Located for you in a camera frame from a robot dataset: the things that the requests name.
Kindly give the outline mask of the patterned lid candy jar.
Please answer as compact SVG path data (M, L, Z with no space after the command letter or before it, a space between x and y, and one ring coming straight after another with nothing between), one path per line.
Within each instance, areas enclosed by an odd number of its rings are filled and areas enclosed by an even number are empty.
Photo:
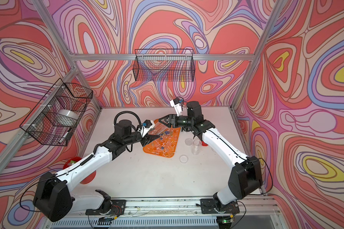
M160 123L158 119L154 120L154 123L154 128L149 131L149 134L151 135L163 135L166 131L170 130L167 126Z

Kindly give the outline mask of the white lid candy jar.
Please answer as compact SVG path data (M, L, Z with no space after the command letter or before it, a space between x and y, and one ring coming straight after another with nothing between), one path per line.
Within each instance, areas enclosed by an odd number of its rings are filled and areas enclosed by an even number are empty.
M198 155L201 152L202 142L199 139L195 139L192 144L191 152L193 155Z

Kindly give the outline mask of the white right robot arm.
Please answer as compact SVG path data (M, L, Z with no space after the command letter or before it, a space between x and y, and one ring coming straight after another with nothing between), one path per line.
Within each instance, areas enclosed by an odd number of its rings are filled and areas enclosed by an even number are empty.
M170 106L176 113L160 118L159 123L168 128L182 128L186 132L192 132L231 168L227 186L213 195L216 204L225 206L258 190L263 185L260 160L242 153L229 143L216 126L204 118L197 101L188 102L187 115L182 115L183 102L184 100L178 97L171 100Z

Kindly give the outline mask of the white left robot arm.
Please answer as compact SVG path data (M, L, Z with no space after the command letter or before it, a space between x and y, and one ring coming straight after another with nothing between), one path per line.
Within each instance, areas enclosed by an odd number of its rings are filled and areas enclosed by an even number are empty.
M119 121L114 125L114 133L106 141L97 144L90 155L56 174L43 174L33 199L34 206L51 222L83 210L91 214L110 214L113 204L106 192L98 189L96 195L74 197L71 191L97 169L120 156L127 146L136 143L146 146L158 139L158 135L148 133L154 127L152 120L146 120L136 128L130 120Z

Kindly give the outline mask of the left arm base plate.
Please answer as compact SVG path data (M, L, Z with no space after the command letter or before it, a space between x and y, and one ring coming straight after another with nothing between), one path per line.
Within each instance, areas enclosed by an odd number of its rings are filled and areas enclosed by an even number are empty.
M89 216L117 216L123 215L125 212L126 200L114 199L105 200L98 209L86 210L86 215Z

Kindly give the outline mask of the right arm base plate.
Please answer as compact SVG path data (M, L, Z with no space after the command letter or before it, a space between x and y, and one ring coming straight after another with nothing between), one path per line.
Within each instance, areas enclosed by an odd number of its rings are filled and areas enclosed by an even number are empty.
M239 205L236 201L228 204L222 204L215 198L202 198L200 203L197 204L201 208L203 214L232 214L240 213Z

